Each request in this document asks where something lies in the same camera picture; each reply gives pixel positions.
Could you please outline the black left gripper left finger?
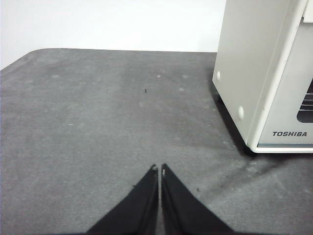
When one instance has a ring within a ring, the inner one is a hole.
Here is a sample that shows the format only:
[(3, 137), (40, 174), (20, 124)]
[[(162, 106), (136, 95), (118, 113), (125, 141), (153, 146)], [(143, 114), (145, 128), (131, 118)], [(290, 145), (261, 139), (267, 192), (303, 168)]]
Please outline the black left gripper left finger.
[(89, 235), (154, 235), (158, 212), (158, 168), (152, 165), (130, 193), (87, 233)]

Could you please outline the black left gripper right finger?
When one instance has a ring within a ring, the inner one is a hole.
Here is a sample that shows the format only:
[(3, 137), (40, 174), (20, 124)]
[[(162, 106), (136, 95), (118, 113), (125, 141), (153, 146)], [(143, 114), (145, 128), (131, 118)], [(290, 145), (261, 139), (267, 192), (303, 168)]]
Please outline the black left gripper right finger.
[(161, 166), (162, 211), (167, 235), (231, 235), (234, 231), (204, 206), (171, 168)]

